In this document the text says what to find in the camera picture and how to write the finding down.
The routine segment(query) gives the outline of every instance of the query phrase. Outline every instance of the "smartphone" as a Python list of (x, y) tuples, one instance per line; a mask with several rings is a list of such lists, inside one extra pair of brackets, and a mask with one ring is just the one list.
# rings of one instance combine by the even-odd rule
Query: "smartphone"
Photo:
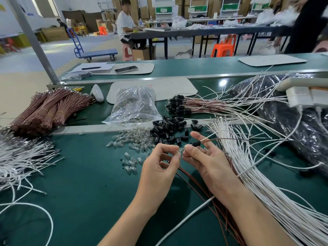
[(125, 72), (136, 71), (136, 70), (138, 70), (137, 66), (128, 66), (124, 68), (115, 69), (115, 72), (119, 74), (119, 73), (125, 73)]

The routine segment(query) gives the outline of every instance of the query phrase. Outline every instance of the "white t-shirt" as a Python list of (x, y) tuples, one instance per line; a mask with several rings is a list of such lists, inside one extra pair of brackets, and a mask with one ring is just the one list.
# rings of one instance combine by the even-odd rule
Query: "white t-shirt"
[(124, 37), (124, 35), (130, 35), (130, 32), (124, 32), (123, 28), (134, 28), (135, 24), (130, 15), (127, 15), (123, 11), (121, 11), (117, 17), (117, 34), (120, 40)]

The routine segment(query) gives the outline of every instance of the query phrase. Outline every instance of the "man in white t-shirt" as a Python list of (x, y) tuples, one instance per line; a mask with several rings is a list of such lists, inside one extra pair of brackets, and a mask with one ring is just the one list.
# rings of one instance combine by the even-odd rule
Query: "man in white t-shirt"
[(130, 16), (131, 2), (130, 0), (121, 0), (122, 11), (117, 17), (117, 34), (124, 44), (129, 44), (132, 49), (137, 49), (140, 43), (140, 48), (146, 46), (147, 40), (131, 40), (130, 34), (133, 30), (142, 30), (140, 27), (136, 27), (132, 17)]

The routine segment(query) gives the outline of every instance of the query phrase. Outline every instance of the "beige floor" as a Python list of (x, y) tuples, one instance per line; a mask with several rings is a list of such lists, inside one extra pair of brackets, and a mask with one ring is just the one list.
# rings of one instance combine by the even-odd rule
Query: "beige floor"
[[(264, 44), (256, 43), (254, 52)], [(209, 44), (207, 55), (211, 54), (214, 44)], [(199, 44), (195, 45), (195, 55), (199, 53)], [(238, 54), (245, 54), (248, 44), (240, 44), (238, 47)], [(121, 48), (122, 44), (118, 37), (104, 42), (102, 45), (96, 47), (94, 50), (116, 48), (119, 52), (116, 56), (116, 61), (122, 61)], [(172, 46), (168, 48), (168, 57), (174, 57), (178, 52), (184, 52), (190, 49), (191, 46)], [(156, 49), (157, 58), (164, 58), (164, 46), (158, 46)], [(93, 59), (94, 62), (109, 61), (109, 57), (99, 57)], [(66, 65), (56, 69), (57, 75), (63, 74), (68, 69), (75, 66), (77, 63), (83, 63), (85, 60), (74, 59)], [(0, 126), (7, 126), (17, 117), (29, 104), (31, 97), (36, 92), (43, 92), (47, 90), (46, 85), (50, 83), (50, 79), (45, 71), (27, 72), (27, 73), (7, 73), (0, 75)]]

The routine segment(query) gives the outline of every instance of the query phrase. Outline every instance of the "left hand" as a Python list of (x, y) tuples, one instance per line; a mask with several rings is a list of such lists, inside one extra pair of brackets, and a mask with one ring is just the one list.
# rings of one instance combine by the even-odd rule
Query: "left hand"
[(142, 166), (138, 190), (132, 203), (151, 216), (168, 194), (180, 166), (181, 153), (178, 150), (179, 146), (157, 144)]

